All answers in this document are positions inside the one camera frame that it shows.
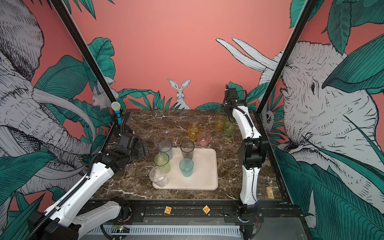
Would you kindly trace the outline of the yellow tall glass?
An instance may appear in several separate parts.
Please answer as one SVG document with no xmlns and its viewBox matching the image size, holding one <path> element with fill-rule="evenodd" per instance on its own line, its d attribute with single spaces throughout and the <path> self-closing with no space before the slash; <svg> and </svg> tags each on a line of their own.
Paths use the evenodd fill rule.
<svg viewBox="0 0 384 240">
<path fill-rule="evenodd" d="M 226 121 L 227 121 L 226 116 L 223 116 L 223 115 L 215 116 L 215 124 L 214 124 L 215 130 L 218 132 L 222 131 L 225 127 Z"/>
</svg>

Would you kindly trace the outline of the light green translucent glass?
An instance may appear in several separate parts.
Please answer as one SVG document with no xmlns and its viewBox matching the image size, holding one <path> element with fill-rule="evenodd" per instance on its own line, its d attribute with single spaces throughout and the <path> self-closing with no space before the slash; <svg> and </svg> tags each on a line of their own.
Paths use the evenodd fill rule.
<svg viewBox="0 0 384 240">
<path fill-rule="evenodd" d="M 154 158 L 154 163 L 158 167 L 163 167 L 166 173 L 169 173 L 171 170 L 170 157 L 166 153 L 158 153 Z"/>
</svg>

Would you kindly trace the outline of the grey-blue translucent glass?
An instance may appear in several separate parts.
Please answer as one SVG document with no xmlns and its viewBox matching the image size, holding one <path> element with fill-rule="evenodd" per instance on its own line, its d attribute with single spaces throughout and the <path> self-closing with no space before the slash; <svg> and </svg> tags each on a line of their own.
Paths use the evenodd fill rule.
<svg viewBox="0 0 384 240">
<path fill-rule="evenodd" d="M 160 153 L 165 153 L 169 156 L 170 160 L 173 157 L 173 145 L 171 141 L 163 140 L 158 144 L 158 150 Z"/>
</svg>

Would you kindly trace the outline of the clear tall glass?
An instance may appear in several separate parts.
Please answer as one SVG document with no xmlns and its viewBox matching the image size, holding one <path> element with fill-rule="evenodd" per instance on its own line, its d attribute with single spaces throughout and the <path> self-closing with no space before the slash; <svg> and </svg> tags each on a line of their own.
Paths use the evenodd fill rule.
<svg viewBox="0 0 384 240">
<path fill-rule="evenodd" d="M 153 182 L 153 184 L 157 185 L 160 188 L 166 186 L 168 183 L 168 178 L 165 168 L 154 167 L 150 171 L 150 180 Z"/>
</svg>

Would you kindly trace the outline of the dark smoky tall glass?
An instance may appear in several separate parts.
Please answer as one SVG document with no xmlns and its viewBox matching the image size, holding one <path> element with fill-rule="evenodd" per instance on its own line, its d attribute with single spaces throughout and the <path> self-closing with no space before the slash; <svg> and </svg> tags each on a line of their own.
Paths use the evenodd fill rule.
<svg viewBox="0 0 384 240">
<path fill-rule="evenodd" d="M 192 141 L 183 141 L 180 145 L 180 149 L 184 159 L 193 159 L 195 144 Z"/>
</svg>

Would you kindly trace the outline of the teal frosted glass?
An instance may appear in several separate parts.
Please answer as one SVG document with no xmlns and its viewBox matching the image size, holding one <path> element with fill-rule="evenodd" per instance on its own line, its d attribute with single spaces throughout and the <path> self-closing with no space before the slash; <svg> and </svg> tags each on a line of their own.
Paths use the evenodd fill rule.
<svg viewBox="0 0 384 240">
<path fill-rule="evenodd" d="M 182 175 L 188 178 L 193 173 L 194 162 L 191 159 L 185 158 L 180 161 L 179 168 L 182 172 Z"/>
</svg>

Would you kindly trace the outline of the beige rectangular tray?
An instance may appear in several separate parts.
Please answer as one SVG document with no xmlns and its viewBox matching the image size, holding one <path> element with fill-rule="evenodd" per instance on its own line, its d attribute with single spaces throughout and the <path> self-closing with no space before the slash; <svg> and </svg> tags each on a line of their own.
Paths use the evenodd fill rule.
<svg viewBox="0 0 384 240">
<path fill-rule="evenodd" d="M 194 168 L 190 177 L 184 177 L 179 163 L 183 159 L 180 148 L 173 148 L 171 170 L 167 173 L 168 183 L 163 190 L 214 191 L 218 187 L 217 153 L 214 149 L 194 150 Z"/>
</svg>

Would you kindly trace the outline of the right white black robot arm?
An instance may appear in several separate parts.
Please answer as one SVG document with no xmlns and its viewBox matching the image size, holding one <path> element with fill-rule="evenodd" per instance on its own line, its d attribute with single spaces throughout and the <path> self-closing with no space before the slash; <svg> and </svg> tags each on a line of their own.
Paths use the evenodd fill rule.
<svg viewBox="0 0 384 240">
<path fill-rule="evenodd" d="M 236 120 L 243 138 L 238 151 L 243 173 L 239 220 L 246 223 L 258 215 L 257 183 L 262 164 L 266 159 L 268 140 L 262 137 L 255 127 L 244 101 L 223 103 L 222 113 Z"/>
</svg>

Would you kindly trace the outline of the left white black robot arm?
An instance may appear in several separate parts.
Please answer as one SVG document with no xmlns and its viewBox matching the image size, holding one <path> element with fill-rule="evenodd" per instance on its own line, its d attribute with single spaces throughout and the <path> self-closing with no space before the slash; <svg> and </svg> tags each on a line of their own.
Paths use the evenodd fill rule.
<svg viewBox="0 0 384 240">
<path fill-rule="evenodd" d="M 135 209 L 120 197 L 114 197 L 104 205 L 87 213 L 80 210 L 94 193 L 119 169 L 131 160 L 149 156 L 148 145 L 136 148 L 117 146 L 95 155 L 86 174 L 58 201 L 43 213 L 34 212 L 28 218 L 28 240 L 78 240 L 94 228 L 110 220 L 126 223 L 133 218 Z"/>
</svg>

